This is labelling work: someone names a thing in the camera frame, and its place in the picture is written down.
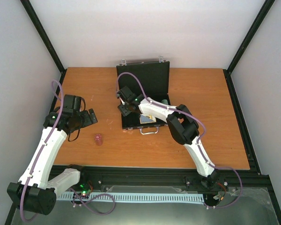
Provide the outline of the red poker chip stack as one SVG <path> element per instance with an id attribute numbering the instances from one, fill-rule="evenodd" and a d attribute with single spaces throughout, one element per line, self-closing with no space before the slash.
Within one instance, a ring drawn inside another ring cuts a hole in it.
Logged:
<path id="1" fill-rule="evenodd" d="M 103 138 L 102 138 L 101 134 L 96 134 L 94 136 L 94 140 L 95 140 L 96 145 L 98 145 L 98 146 L 101 146 L 103 144 Z"/>

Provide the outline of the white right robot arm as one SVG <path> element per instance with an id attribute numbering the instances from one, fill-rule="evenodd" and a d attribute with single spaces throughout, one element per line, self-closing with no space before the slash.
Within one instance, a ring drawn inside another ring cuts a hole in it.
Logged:
<path id="1" fill-rule="evenodd" d="M 203 188 L 210 190 L 214 186 L 218 174 L 200 140 L 201 122 L 191 115 L 185 105 L 166 105 L 142 95 L 130 98 L 117 95 L 117 98 L 121 101 L 118 109 L 123 116 L 129 113 L 148 114 L 166 122 L 174 141 L 183 145 L 194 161 Z"/>

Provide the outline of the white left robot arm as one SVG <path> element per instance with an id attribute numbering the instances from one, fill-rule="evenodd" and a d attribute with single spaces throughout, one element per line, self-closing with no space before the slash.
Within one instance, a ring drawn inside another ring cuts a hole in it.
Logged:
<path id="1" fill-rule="evenodd" d="M 51 112 L 46 117 L 39 145 L 31 162 L 17 183 L 11 182 L 7 194 L 18 208 L 37 214 L 48 215 L 57 198 L 72 186 L 87 186 L 88 177 L 81 165 L 69 165 L 49 179 L 53 162 L 67 136 L 73 131 L 97 123 L 94 110 L 68 110 L 61 115 Z"/>

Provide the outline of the green poker chip stack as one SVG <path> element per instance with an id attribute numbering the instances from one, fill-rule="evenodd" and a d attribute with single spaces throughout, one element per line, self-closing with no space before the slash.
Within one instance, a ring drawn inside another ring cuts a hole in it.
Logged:
<path id="1" fill-rule="evenodd" d="M 165 104 L 165 105 L 168 105 L 169 103 L 168 103 L 168 100 L 166 100 L 166 99 L 163 99 L 162 101 L 161 101 L 161 103 L 163 103 L 163 104 Z"/>

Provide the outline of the blue playing card deck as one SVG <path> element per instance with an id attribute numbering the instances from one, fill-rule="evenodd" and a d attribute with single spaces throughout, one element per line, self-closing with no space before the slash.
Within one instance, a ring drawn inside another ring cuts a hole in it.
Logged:
<path id="1" fill-rule="evenodd" d="M 152 115 L 140 115 L 140 124 L 154 123 L 156 122 L 156 118 Z"/>

